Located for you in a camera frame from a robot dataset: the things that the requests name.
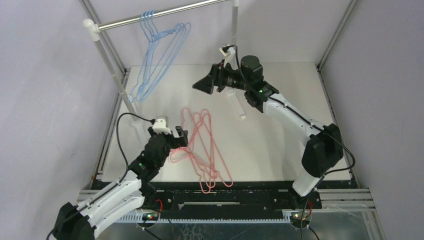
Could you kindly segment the pink wire hanger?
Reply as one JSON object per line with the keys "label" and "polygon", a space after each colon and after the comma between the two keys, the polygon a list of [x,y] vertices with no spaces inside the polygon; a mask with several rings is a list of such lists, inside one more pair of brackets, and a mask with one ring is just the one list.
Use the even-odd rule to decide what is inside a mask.
{"label": "pink wire hanger", "polygon": [[[216,179],[218,178],[215,166],[216,144],[212,134],[212,117],[207,109],[203,109],[201,112],[196,112],[190,116],[194,127],[188,142],[187,156],[192,163],[196,175],[199,177],[201,192],[203,194],[209,194],[216,186]],[[203,141],[200,133],[201,129],[205,129],[207,132],[206,136],[209,138],[209,148],[206,147]],[[200,143],[206,153],[207,161],[203,161],[203,159],[195,153],[196,138],[200,139]]]}
{"label": "pink wire hanger", "polygon": [[[212,127],[212,134],[213,134],[212,118],[211,118],[211,127]],[[204,128],[202,128],[200,133],[202,135],[202,139],[204,143],[206,144],[206,147],[209,148],[210,140],[207,137],[207,131]],[[226,165],[225,159],[215,139],[214,139],[214,142],[215,142],[215,168],[218,174],[215,187],[217,186],[218,182],[221,182],[226,188],[230,188],[234,185],[234,181],[232,179],[231,173]],[[195,152],[202,157],[204,162],[207,161],[207,155],[202,145],[200,144],[200,141],[196,142]]]}
{"label": "pink wire hanger", "polygon": [[181,110],[181,121],[183,126],[188,125],[191,128],[191,132],[188,137],[188,146],[172,150],[169,160],[172,163],[177,163],[182,160],[190,160],[193,165],[198,163],[202,164],[202,157],[196,153],[196,142],[200,141],[200,144],[203,147],[205,146],[201,134],[201,130],[205,126],[203,110],[201,112],[196,112],[185,107]]}

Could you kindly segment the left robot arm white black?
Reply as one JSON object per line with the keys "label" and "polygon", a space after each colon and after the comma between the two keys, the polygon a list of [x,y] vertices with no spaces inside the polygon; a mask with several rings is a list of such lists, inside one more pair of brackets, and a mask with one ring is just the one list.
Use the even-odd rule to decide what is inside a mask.
{"label": "left robot arm white black", "polygon": [[156,203],[150,181],[158,175],[171,150],[188,145],[188,131],[176,126],[178,137],[149,129],[150,139],[140,155],[128,166],[124,177],[111,182],[78,204],[67,202],[56,217],[47,237],[57,240],[95,240],[105,229],[128,212]]}

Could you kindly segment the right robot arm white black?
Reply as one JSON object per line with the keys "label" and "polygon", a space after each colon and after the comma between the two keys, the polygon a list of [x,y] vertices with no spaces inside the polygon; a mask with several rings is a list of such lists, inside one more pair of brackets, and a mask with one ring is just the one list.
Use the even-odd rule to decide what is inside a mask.
{"label": "right robot arm white black", "polygon": [[192,88],[211,95],[214,89],[226,87],[243,90],[247,103],[259,112],[276,119],[288,128],[305,147],[302,172],[292,184],[289,203],[302,208],[309,193],[344,156],[338,126],[324,125],[298,110],[274,86],[265,81],[263,66],[258,57],[244,56],[233,69],[222,60],[211,66],[209,73],[195,82]]}

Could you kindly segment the metal clothes rack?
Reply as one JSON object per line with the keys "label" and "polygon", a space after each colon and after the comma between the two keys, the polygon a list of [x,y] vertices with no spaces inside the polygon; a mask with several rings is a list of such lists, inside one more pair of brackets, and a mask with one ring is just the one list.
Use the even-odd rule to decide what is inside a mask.
{"label": "metal clothes rack", "polygon": [[[144,101],[151,94],[174,62],[192,27],[189,22],[178,22],[172,28],[159,30],[154,19],[219,4],[219,1],[203,0],[165,10],[152,9],[139,15],[104,23],[100,21],[94,6],[89,0],[82,0],[80,4],[88,16],[83,21],[83,26],[115,82],[118,99],[124,103],[131,114],[135,115],[134,103]],[[137,84],[131,92],[127,92],[123,80],[128,71],[107,31],[131,24],[139,25],[147,42],[147,47],[143,55],[141,70],[137,77]]]}

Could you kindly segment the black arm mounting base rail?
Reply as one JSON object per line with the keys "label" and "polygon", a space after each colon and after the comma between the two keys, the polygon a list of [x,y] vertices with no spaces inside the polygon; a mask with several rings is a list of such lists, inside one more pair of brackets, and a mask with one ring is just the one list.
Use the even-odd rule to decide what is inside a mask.
{"label": "black arm mounting base rail", "polygon": [[249,221],[283,218],[283,211],[322,209],[325,191],[356,189],[351,180],[326,180],[306,197],[295,195],[292,181],[239,181],[226,187],[218,183],[203,193],[195,182],[151,182],[163,207],[161,217],[176,221]]}

